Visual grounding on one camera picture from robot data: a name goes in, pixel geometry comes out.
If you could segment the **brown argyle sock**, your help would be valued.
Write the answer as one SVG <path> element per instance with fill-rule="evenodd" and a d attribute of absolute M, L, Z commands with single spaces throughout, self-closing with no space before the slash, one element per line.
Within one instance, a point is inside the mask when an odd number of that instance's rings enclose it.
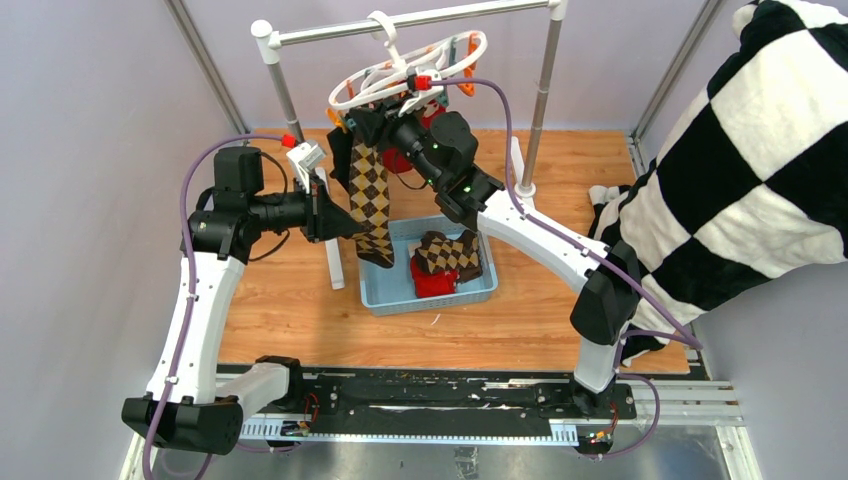
<path fill-rule="evenodd" d="M 458 271 L 458 260 L 462 250 L 461 243 L 457 241 L 458 238 L 451 239 L 439 231 L 427 231 L 421 238 L 420 246 L 414 250 L 413 257 L 419 261 L 421 268 L 429 273 L 444 270 Z"/>
<path fill-rule="evenodd" d="M 380 268 L 393 267 L 388 171 L 377 152 L 361 140 L 353 142 L 347 191 L 350 215 L 362 227 L 352 236 L 357 257 Z"/>

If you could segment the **light blue plastic basket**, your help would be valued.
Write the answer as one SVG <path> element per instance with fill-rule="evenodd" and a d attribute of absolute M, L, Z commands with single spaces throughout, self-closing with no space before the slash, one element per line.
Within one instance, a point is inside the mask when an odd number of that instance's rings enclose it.
<path fill-rule="evenodd" d="M 488 301 L 498 288 L 493 255 L 488 238 L 479 234 L 473 242 L 478 260 L 468 269 L 425 266 L 422 242 L 427 234 L 450 242 L 459 240 L 466 228 L 442 215 L 393 220 L 388 229 L 395 254 L 390 268 L 372 262 L 359 262 L 360 299 L 374 316 L 444 309 Z"/>

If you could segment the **red snowflake christmas sock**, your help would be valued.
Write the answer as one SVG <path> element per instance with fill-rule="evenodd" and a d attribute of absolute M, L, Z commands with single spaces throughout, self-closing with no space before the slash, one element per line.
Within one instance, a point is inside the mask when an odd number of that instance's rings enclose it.
<path fill-rule="evenodd" d="M 456 293 L 459 276 L 457 270 L 429 273 L 422 269 L 419 261 L 413 257 L 410 260 L 410 274 L 417 298 L 431 298 Z"/>

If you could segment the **black sock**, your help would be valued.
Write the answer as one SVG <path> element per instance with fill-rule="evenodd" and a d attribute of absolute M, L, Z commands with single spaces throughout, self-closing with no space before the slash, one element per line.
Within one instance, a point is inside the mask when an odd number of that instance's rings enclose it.
<path fill-rule="evenodd" d="M 333 168 L 330 177 L 335 179 L 347 191 L 350 184 L 350 166 L 353 153 L 353 134 L 336 127 L 327 134 L 332 153 Z"/>

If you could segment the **brown sock striped cuff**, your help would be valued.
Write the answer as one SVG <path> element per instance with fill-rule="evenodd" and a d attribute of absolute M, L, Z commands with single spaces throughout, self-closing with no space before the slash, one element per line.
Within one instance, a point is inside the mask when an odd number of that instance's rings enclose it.
<path fill-rule="evenodd" d="M 479 256 L 479 238 L 475 232 L 465 230 L 457 241 L 462 246 L 458 260 L 458 281 L 460 283 L 467 283 L 482 275 Z"/>

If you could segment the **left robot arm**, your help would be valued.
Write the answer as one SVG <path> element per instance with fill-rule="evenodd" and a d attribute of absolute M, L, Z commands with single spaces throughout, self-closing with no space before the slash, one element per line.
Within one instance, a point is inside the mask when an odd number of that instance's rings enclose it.
<path fill-rule="evenodd" d="M 157 448 L 226 455 L 245 421 L 267 405 L 293 413 L 305 403 L 302 367 L 291 357 L 262 356 L 247 372 L 216 383 L 230 305 L 261 236 L 298 229 L 318 243 L 361 230 L 315 171 L 325 157 L 319 145 L 309 141 L 289 149 L 294 181 L 281 193 L 264 191 L 266 157 L 256 147 L 219 149 L 213 185 L 182 216 L 187 234 L 179 293 L 163 354 L 144 395 L 127 399 L 121 413 Z"/>

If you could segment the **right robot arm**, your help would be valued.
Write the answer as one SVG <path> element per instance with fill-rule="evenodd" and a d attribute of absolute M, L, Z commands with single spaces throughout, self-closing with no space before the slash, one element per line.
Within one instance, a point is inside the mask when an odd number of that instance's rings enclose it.
<path fill-rule="evenodd" d="M 397 149 L 448 219 L 516 248 L 577 293 L 570 322 L 580 347 L 569 401 L 584 417 L 609 409 L 621 336 L 640 300 L 634 250 L 578 235 L 520 201 L 476 165 L 478 139 L 458 112 L 441 114 L 428 126 L 385 107 L 355 107 L 346 118 L 366 146 Z"/>

